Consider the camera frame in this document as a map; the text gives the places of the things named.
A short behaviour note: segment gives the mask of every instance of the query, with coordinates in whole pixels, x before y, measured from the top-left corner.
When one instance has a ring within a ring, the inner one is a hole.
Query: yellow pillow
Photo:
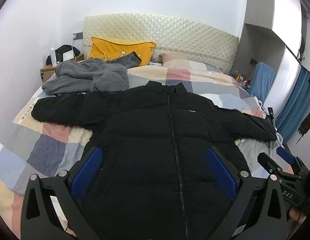
[[[136,52],[141,59],[139,66],[146,66],[153,53],[156,43],[152,41],[130,41],[117,38],[91,38],[93,45],[88,57],[111,60],[120,56]]]

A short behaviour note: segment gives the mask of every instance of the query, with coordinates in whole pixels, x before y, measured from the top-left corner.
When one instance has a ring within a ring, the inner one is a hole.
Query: plastic bottle
[[[53,65],[53,67],[56,67],[57,66],[57,59],[56,59],[55,48],[53,46],[51,46],[51,48],[50,48],[50,56],[51,56],[51,64]]]

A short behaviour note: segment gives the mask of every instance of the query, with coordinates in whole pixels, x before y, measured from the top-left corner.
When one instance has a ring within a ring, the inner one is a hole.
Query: jacket sleeve
[[[256,139],[260,141],[276,141],[276,131],[273,125],[265,119],[243,114],[236,109],[216,108],[223,127],[234,140],[241,138]]]
[[[78,125],[96,130],[108,117],[119,111],[122,91],[94,91],[60,97],[42,98],[31,112],[40,122],[62,125]]]

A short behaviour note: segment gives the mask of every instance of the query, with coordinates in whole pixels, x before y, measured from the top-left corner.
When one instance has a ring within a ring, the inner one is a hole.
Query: checkered bedspread
[[[165,85],[182,82],[188,92],[211,99],[219,107],[238,109],[243,113],[264,118],[255,97],[243,90],[234,78],[216,71],[177,69],[162,66],[142,66],[128,70],[130,87],[145,85],[149,80]],[[0,143],[0,215],[8,227],[20,238],[20,217],[23,195],[31,174],[41,178],[55,176],[60,170],[69,170],[81,158],[91,131],[80,127],[62,126],[38,122],[31,116],[39,98],[50,97],[38,89],[26,106],[13,120],[9,137]],[[257,155],[266,152],[283,168],[287,168],[275,150],[281,140],[264,143],[251,139],[237,140],[254,176],[265,177],[267,173],[257,163]],[[53,199],[62,225],[66,218]]]

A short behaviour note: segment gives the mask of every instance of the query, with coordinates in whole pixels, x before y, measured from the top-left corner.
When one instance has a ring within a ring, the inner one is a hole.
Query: quilted headboard
[[[84,55],[90,53],[91,37],[112,37],[133,41],[155,41],[152,61],[160,54],[184,54],[189,60],[213,65],[229,73],[239,38],[198,22],[156,14],[116,13],[85,18]]]

